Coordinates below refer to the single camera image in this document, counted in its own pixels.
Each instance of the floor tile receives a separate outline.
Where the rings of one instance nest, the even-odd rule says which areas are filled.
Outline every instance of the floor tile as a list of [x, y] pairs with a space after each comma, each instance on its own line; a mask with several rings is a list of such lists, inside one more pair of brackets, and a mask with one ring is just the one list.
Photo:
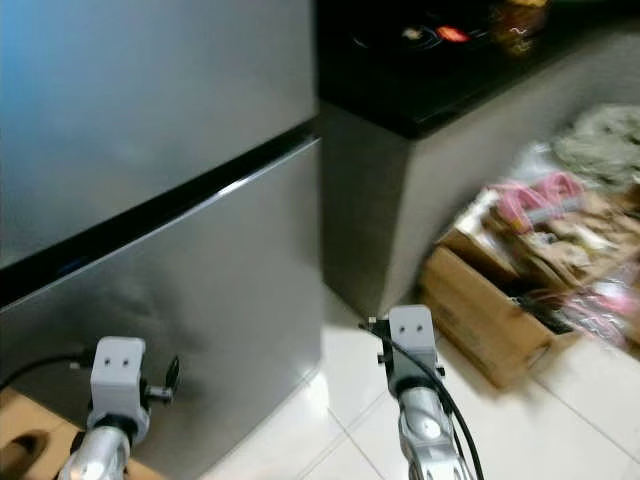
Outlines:
[[326, 385], [329, 408], [347, 426], [387, 389], [377, 362], [382, 344], [357, 328], [362, 320], [332, 293], [325, 310], [330, 321], [323, 329], [323, 360], [311, 382]]
[[[629, 457], [540, 385], [499, 393], [445, 339], [438, 347], [445, 384], [474, 434], [487, 479], [622, 478]], [[406, 478], [397, 415], [386, 396], [351, 431], [386, 480]]]
[[367, 458], [346, 438], [304, 480], [380, 480]]
[[585, 338], [535, 378], [640, 461], [640, 362]]
[[399, 411], [393, 397], [385, 394], [350, 431], [353, 441], [386, 480], [408, 478], [398, 437]]
[[201, 480], [295, 479], [341, 435], [326, 393], [304, 386]]
[[640, 463], [630, 460], [622, 475], [622, 480], [640, 480]]

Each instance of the black trim strip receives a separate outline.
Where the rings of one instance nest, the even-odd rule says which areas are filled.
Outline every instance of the black trim strip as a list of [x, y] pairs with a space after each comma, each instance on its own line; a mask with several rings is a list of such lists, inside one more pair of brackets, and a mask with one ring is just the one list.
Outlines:
[[0, 270], [0, 308], [161, 227], [315, 138], [313, 120], [78, 235]]

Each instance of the brown cardboard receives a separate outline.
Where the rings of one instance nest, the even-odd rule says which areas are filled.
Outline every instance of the brown cardboard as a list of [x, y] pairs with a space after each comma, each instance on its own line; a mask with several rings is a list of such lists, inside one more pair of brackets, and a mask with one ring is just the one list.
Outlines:
[[513, 265], [455, 226], [440, 238], [438, 244], [451, 250], [476, 270], [483, 272], [494, 283], [508, 285], [518, 279], [518, 272]]
[[637, 208], [640, 207], [640, 184], [636, 183], [633, 187], [629, 189], [627, 195], [625, 196], [626, 204], [623, 204], [625, 207]]
[[436, 326], [498, 387], [522, 377], [554, 342], [554, 335], [449, 249], [425, 266], [424, 302]]
[[[0, 448], [14, 438], [33, 431], [48, 433], [47, 447], [25, 474], [28, 480], [51, 480], [69, 458], [71, 442], [78, 429], [36, 402], [5, 389], [0, 394]], [[163, 480], [164, 477], [137, 463], [129, 462], [130, 480]]]
[[598, 235], [614, 242], [617, 249], [614, 252], [600, 254], [591, 252], [591, 263], [575, 270], [565, 265], [561, 256], [553, 255], [552, 248], [537, 246], [529, 241], [526, 235], [513, 232], [495, 207], [485, 217], [484, 224], [509, 243], [513, 255], [529, 270], [530, 279], [553, 290], [580, 289], [603, 278], [640, 254], [640, 222], [627, 217], [621, 210], [619, 201], [615, 202], [594, 192], [588, 192], [584, 196], [583, 211], [568, 213], [565, 219], [570, 223], [583, 225], [588, 221], [599, 220], [613, 226], [612, 231], [615, 231], [615, 234], [598, 232]]
[[[640, 278], [633, 284], [633, 289], [640, 298]], [[627, 338], [637, 345], [640, 345], [640, 312], [636, 312], [631, 318], [627, 319], [627, 329], [625, 332]]]

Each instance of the refrigerator door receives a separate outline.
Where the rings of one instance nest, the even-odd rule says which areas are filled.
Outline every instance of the refrigerator door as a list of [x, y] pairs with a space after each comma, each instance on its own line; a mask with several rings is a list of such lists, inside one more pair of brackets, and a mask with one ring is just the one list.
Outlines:
[[310, 3], [5, 2], [0, 266], [312, 117]]
[[[230, 186], [172, 224], [2, 312], [3, 371], [105, 335], [146, 340], [162, 383], [181, 360], [175, 402], [156, 406], [134, 454], [191, 479], [227, 453], [312, 371], [323, 286], [317, 144]], [[82, 424], [89, 372], [46, 367], [17, 386]]]

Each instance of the kitchen counter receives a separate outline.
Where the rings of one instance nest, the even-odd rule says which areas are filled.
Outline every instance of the kitchen counter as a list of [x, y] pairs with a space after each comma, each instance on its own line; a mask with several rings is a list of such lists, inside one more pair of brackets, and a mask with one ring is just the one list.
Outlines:
[[356, 46], [338, 12], [319, 16], [320, 96], [405, 138], [420, 139], [624, 21], [620, 9], [557, 4], [534, 49], [511, 58], [485, 45], [436, 61], [433, 52], [390, 60]]

